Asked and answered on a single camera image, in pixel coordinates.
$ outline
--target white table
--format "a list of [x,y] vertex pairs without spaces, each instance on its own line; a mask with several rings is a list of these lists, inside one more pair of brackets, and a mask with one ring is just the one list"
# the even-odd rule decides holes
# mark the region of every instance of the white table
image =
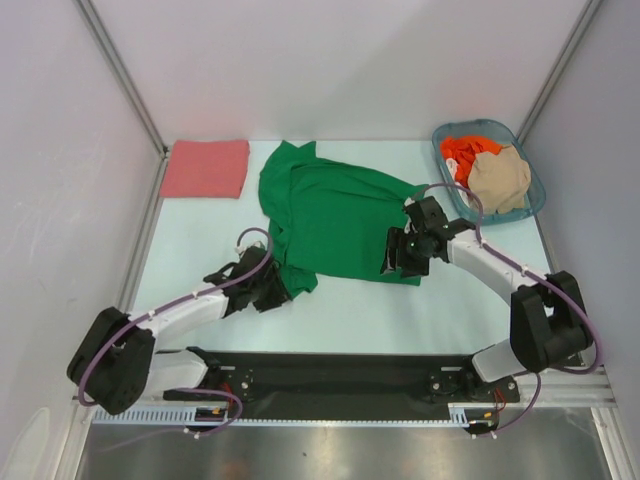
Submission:
[[[247,227],[266,228],[258,178],[280,142],[251,142],[242,196],[165,199],[135,300],[147,310],[192,291],[203,276],[237,258],[234,246]],[[318,142],[318,156],[374,168],[413,184],[441,181],[431,142]],[[445,213],[457,217],[444,189],[434,189]],[[548,267],[533,218],[489,226],[484,235],[512,257]],[[252,234],[246,240],[258,240]],[[382,261],[384,252],[380,252]],[[420,287],[319,275],[319,285],[294,302],[257,314],[252,306],[212,322],[172,347],[208,350],[379,354],[469,354],[508,335],[509,309],[470,274],[439,260]]]

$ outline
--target blue plastic basket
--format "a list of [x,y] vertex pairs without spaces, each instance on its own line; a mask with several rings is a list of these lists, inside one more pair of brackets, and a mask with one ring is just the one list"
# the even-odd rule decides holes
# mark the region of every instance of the blue plastic basket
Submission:
[[[495,120],[481,119],[473,120],[471,122],[447,123],[446,125],[438,127],[436,131],[433,132],[432,141],[433,148],[435,150],[436,163],[438,164],[438,168],[442,173],[444,181],[447,183],[455,182],[455,180],[451,178],[451,174],[449,173],[449,169],[445,163],[446,159],[442,158],[442,153],[440,153],[440,144],[447,137],[459,138],[465,135],[482,135],[483,137],[490,138],[501,145],[512,144],[518,150],[520,157],[525,160],[531,168],[531,185],[529,186],[529,190],[527,190],[527,195],[525,196],[525,207],[513,209],[509,213],[485,215],[482,223],[485,225],[495,225],[498,223],[514,222],[538,213],[544,206],[544,202],[547,199],[547,194],[544,191],[542,182],[533,168],[533,165],[531,165],[531,162],[529,162],[529,159],[522,150],[522,145],[520,145],[516,137],[511,133],[511,130]],[[478,219],[478,212],[464,203],[460,196],[462,192],[453,188],[449,188],[447,190],[449,190],[451,200],[453,201],[453,204],[456,207],[456,210],[458,210],[460,216],[475,223]]]

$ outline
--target green shirt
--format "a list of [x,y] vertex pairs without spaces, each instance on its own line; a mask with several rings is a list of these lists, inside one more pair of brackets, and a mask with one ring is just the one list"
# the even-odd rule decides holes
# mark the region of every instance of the green shirt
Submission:
[[293,297],[311,292],[316,273],[419,285],[380,274],[389,227],[404,227],[404,201],[421,190],[369,168],[316,156],[316,143],[287,142],[260,173],[260,205],[271,222],[273,256]]

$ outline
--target white wall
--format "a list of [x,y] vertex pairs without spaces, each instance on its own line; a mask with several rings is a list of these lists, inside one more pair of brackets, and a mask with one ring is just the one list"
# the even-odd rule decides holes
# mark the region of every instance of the white wall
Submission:
[[116,300],[159,159],[70,0],[2,2],[0,59],[0,471],[48,408],[43,479],[66,366]]
[[606,368],[640,446],[640,2],[605,2],[525,147],[546,186],[540,215],[579,279]]
[[164,140],[517,131],[585,0],[94,0]]

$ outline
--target metallic floor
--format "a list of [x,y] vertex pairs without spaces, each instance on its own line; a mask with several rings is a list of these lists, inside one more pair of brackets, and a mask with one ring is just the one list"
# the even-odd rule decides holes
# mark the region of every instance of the metallic floor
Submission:
[[101,452],[153,428],[94,425],[77,480],[611,478],[589,409],[535,410],[497,440],[445,428],[242,426]]

